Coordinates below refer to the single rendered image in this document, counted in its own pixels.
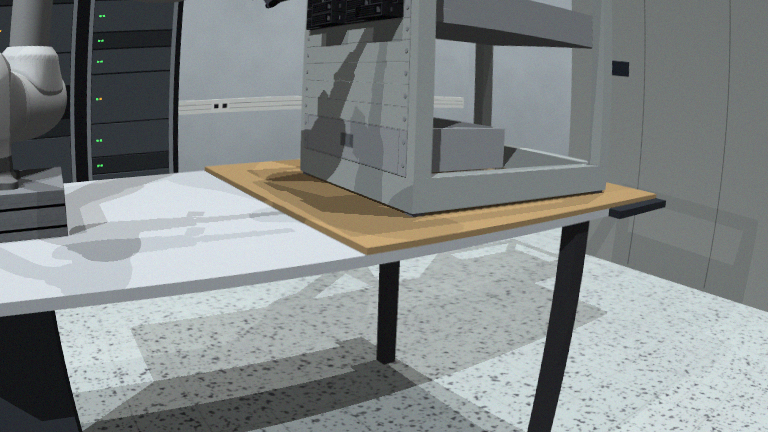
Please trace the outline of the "tan flat wooden board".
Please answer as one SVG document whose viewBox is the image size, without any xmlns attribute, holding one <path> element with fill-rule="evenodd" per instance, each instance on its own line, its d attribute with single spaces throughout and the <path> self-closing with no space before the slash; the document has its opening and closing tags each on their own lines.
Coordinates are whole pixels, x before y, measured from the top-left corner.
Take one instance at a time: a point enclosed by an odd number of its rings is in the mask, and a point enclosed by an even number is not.
<svg viewBox="0 0 768 432">
<path fill-rule="evenodd" d="M 300 159 L 206 166 L 205 171 L 366 255 L 473 237 L 656 198 L 606 182 L 579 193 L 411 217 L 300 171 Z"/>
</svg>

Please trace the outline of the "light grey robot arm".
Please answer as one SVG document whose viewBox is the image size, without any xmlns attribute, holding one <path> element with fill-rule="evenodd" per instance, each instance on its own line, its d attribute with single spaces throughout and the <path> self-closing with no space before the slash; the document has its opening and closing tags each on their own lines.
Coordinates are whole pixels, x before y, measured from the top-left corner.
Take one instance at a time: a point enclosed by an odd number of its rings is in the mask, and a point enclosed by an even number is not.
<svg viewBox="0 0 768 432">
<path fill-rule="evenodd" d="M 19 188 L 11 144 L 47 133 L 66 109 L 59 58 L 49 47 L 52 5 L 13 0 L 10 45 L 0 53 L 0 190 Z"/>
</svg>

